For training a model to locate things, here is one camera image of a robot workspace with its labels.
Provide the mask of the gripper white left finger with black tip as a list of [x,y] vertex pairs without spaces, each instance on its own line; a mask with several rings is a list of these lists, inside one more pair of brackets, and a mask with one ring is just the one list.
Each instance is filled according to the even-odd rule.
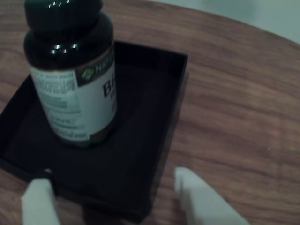
[[28,184],[22,202],[23,225],[59,225],[56,193],[51,169],[43,169]]

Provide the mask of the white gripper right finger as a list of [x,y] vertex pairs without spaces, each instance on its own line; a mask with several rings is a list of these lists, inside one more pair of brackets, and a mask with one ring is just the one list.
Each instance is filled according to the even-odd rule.
[[174,169],[174,189],[189,225],[248,225],[225,199],[186,167]]

